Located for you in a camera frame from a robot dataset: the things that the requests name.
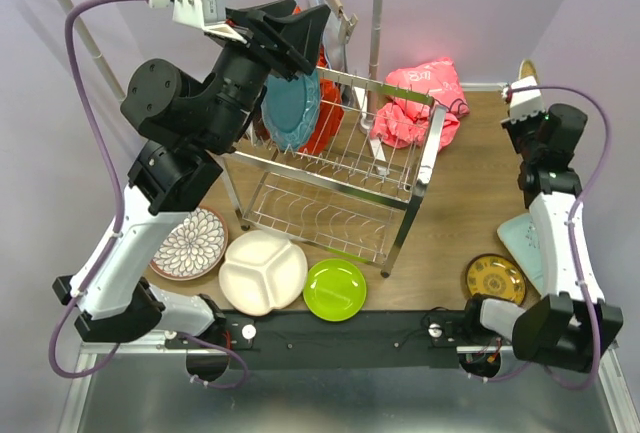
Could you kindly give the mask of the woven bamboo plate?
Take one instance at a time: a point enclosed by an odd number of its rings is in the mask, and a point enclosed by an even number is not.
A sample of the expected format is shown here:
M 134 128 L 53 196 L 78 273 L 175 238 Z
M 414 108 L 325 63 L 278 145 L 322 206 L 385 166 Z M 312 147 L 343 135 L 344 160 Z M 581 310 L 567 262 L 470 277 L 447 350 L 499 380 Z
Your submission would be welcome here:
M 525 58 L 521 61 L 518 70 L 518 79 L 524 79 L 527 77 L 532 77 L 536 82 L 539 82 L 536 66 L 529 58 Z

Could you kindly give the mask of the teal scalloped plate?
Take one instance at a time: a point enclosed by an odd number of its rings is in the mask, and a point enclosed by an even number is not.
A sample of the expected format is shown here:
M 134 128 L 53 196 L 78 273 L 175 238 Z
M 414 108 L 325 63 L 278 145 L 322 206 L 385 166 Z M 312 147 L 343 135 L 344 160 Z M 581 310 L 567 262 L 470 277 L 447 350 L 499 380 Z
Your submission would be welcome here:
M 315 130 L 321 101 L 318 72 L 291 81 L 270 75 L 262 103 L 262 119 L 269 136 L 281 151 L 297 151 Z

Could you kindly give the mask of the pale blue square plate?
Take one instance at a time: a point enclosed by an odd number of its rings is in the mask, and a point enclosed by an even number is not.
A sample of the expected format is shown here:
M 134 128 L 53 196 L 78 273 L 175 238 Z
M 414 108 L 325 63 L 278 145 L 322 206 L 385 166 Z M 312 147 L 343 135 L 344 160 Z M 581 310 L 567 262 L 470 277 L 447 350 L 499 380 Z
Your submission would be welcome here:
M 497 228 L 497 235 L 535 290 L 544 293 L 539 239 L 529 213 L 514 217 Z

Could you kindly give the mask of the yellow black patterned plate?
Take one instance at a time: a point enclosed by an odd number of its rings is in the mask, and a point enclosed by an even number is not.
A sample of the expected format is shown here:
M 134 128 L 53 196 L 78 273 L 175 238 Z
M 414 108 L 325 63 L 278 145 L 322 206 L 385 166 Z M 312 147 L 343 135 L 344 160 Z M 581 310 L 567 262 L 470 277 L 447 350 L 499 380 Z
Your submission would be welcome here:
M 524 274 L 509 259 L 497 254 L 474 257 L 465 269 L 463 285 L 469 297 L 491 296 L 518 306 L 526 296 Z

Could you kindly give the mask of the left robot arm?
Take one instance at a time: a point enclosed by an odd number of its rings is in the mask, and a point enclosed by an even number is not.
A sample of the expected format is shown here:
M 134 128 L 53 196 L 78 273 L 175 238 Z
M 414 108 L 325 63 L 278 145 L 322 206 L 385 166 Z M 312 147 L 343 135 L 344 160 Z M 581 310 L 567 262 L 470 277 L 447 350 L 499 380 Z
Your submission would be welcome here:
M 223 315 L 210 297 L 153 286 L 145 270 L 222 174 L 218 157 L 234 151 L 267 79 L 314 71 L 329 16 L 325 5 L 299 10 L 294 0 L 230 9 L 223 24 L 231 37 L 203 80 L 159 58 L 137 68 L 120 110 L 144 146 L 115 189 L 113 224 L 88 264 L 53 285 L 60 302 L 78 310 L 83 340 L 128 343 L 156 329 L 201 348 L 220 340 Z

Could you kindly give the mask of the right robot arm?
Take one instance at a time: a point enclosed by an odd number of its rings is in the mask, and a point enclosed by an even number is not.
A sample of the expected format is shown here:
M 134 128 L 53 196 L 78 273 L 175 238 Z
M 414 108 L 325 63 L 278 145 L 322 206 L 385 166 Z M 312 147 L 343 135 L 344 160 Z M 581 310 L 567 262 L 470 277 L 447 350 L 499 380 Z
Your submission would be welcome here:
M 510 107 L 502 126 L 522 158 L 518 186 L 538 236 L 544 290 L 528 309 L 475 294 L 459 323 L 471 344 L 496 333 L 519 360 L 581 373 L 596 366 L 623 325 L 595 278 L 579 201 L 585 189 L 570 166 L 586 124 L 586 114 L 567 104 Z

